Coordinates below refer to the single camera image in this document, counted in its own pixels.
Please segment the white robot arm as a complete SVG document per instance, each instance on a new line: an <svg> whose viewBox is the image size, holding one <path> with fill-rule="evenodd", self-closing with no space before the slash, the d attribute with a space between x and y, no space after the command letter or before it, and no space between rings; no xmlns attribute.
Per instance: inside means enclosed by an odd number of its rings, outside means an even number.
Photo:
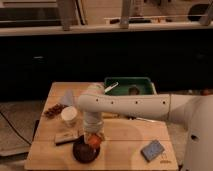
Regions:
<svg viewBox="0 0 213 171"><path fill-rule="evenodd" d="M181 171L213 171L213 95L107 95L93 83L78 97L86 133L103 128L101 113L115 113L151 120L168 120L188 129Z"/></svg>

